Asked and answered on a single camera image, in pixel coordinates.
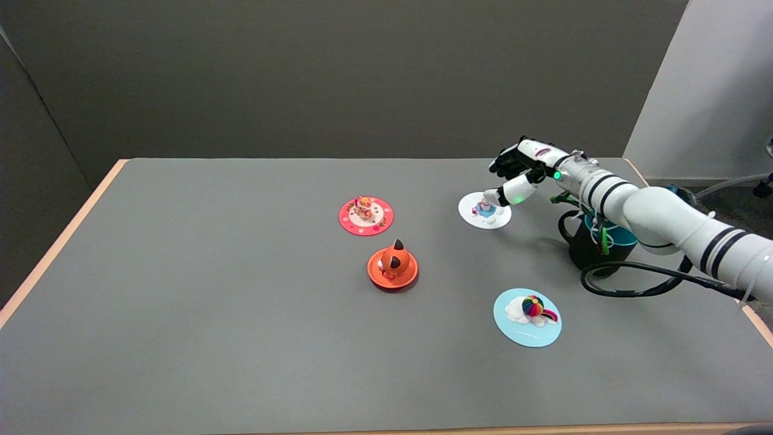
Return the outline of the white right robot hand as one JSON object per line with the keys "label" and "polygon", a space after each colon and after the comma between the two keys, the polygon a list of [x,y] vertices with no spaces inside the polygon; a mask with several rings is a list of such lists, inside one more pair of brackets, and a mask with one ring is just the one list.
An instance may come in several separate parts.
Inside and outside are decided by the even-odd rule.
{"label": "white right robot hand", "polygon": [[515,145],[500,151],[489,163],[489,171],[504,179],[502,185],[488,189],[483,198],[497,207],[524,202],[537,190],[537,185],[554,178],[558,167],[571,156],[551,143],[522,137]]}

